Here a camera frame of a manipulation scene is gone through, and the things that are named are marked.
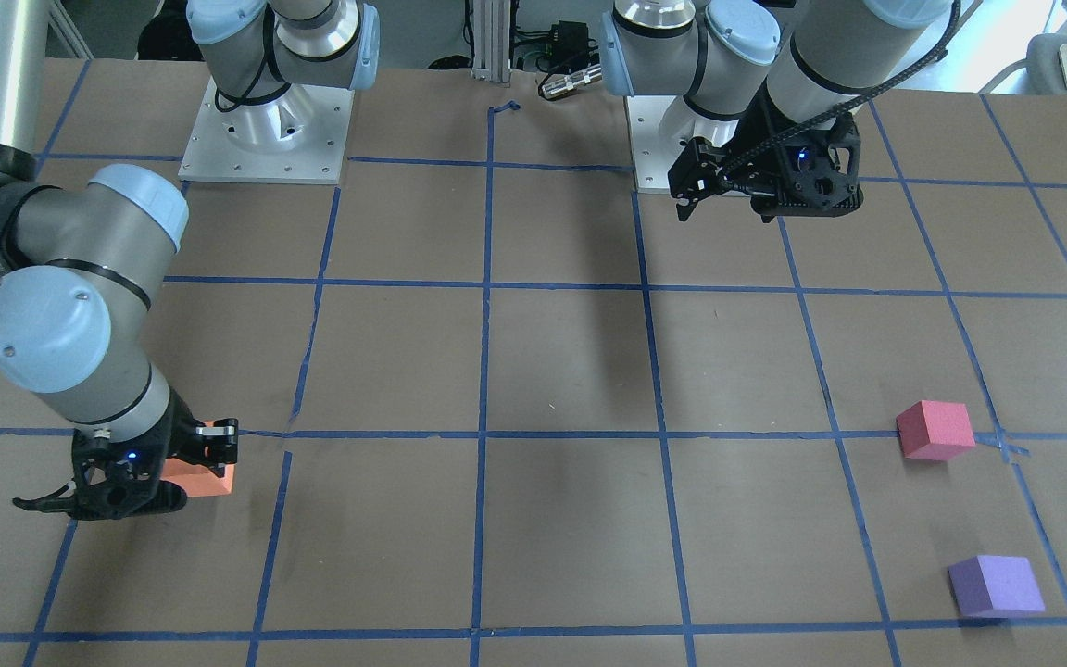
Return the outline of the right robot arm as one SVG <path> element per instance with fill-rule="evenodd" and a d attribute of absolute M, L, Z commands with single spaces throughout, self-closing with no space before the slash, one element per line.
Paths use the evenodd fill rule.
<path fill-rule="evenodd" d="M 80 191 L 37 182 L 47 18 L 43 1 L 0 1 L 0 372 L 71 423 L 71 477 L 13 504 L 80 521 L 174 512 L 229 494 L 238 460 L 238 422 L 197 419 L 139 339 L 189 206 L 133 164 Z M 213 113 L 251 157 L 327 138 L 305 88 L 376 79 L 381 22 L 364 1 L 190 1 L 186 20 Z"/>

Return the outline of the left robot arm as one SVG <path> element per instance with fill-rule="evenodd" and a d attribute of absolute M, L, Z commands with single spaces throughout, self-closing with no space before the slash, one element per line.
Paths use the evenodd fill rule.
<path fill-rule="evenodd" d="M 960 1 L 615 1 L 607 89 L 671 100 L 679 220 L 738 193 L 762 222 L 862 207 L 855 111 L 945 54 Z"/>

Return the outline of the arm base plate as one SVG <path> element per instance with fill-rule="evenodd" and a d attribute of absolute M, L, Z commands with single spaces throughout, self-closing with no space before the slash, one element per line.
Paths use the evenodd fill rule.
<path fill-rule="evenodd" d="M 337 185 L 356 94 L 293 85 L 278 100 L 229 110 L 205 89 L 178 176 L 187 182 Z"/>
<path fill-rule="evenodd" d="M 673 94 L 630 96 L 625 106 L 636 190 L 667 195 L 671 192 L 670 168 L 686 141 L 708 128 L 708 120 Z"/>

